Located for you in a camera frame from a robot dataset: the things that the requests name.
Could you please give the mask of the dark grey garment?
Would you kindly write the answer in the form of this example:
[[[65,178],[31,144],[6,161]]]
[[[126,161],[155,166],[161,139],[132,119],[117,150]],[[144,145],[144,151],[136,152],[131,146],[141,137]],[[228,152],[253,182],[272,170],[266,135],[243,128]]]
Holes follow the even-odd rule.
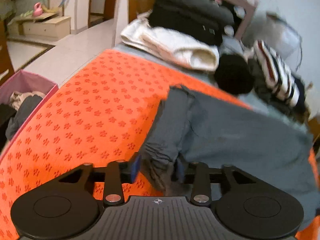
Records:
[[[233,165],[294,196],[314,219],[319,189],[309,163],[312,136],[276,118],[190,90],[171,87],[139,152],[142,174],[167,196],[189,196],[188,163]]]

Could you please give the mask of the stack of dark folded clothes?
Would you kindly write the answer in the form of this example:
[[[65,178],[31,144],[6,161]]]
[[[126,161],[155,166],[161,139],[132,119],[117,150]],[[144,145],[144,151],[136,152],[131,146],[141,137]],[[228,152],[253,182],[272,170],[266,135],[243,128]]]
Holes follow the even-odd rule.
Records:
[[[151,27],[172,29],[210,46],[219,46],[233,14],[209,0],[155,0],[148,17]]]

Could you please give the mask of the orange patterned table mat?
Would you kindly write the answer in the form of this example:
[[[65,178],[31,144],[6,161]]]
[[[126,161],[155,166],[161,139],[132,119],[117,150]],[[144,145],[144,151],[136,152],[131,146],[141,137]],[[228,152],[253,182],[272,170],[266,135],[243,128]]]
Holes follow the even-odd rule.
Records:
[[[10,209],[22,194],[82,163],[130,159],[159,102],[182,84],[245,107],[234,96],[181,72],[106,50],[64,84],[31,118],[1,158],[1,239],[17,239]]]

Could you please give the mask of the black rolled garment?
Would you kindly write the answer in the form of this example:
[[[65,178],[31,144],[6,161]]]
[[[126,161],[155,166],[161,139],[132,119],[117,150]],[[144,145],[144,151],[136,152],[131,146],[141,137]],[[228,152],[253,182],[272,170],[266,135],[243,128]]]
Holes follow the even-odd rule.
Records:
[[[237,54],[223,54],[220,57],[214,80],[221,90],[234,96],[248,94],[254,87],[254,77],[248,70],[247,62]]]

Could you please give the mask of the pink fabric storage box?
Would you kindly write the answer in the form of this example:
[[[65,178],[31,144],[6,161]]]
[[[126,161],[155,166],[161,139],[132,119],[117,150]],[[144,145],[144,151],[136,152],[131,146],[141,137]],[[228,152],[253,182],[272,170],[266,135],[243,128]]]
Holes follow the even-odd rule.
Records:
[[[55,82],[25,70],[16,72],[1,85],[1,149],[16,139],[57,90]]]

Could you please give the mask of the white folded garment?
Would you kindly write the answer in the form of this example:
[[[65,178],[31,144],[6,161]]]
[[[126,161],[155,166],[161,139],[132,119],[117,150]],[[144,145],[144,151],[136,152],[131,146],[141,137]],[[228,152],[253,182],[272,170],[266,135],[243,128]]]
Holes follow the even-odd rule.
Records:
[[[137,18],[127,25],[121,32],[121,40],[184,68],[214,72],[219,65],[217,46],[209,46],[175,30],[152,28],[146,18]]]

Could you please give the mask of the striped navy white sweater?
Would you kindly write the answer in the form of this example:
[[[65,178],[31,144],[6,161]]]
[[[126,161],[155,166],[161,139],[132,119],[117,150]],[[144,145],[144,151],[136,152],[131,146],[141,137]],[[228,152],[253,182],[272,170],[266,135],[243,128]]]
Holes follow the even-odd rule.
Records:
[[[292,108],[305,106],[305,87],[280,55],[262,40],[253,45],[254,55],[263,71],[267,88]]]

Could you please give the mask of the low wooden cabinet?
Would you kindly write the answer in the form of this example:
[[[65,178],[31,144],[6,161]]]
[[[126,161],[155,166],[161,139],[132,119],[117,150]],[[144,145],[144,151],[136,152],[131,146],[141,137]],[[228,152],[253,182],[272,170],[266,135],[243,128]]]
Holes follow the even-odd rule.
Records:
[[[58,13],[17,16],[7,24],[9,35],[58,41],[71,34],[71,17]]]

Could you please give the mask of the pink kettlebell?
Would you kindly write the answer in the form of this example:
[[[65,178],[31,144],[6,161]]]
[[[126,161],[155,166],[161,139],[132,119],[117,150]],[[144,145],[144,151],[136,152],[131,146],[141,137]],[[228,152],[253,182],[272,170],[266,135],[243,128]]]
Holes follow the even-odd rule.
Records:
[[[33,9],[33,17],[39,17],[43,14],[43,10],[42,10],[42,4],[41,2],[37,2],[34,5],[34,9]]]

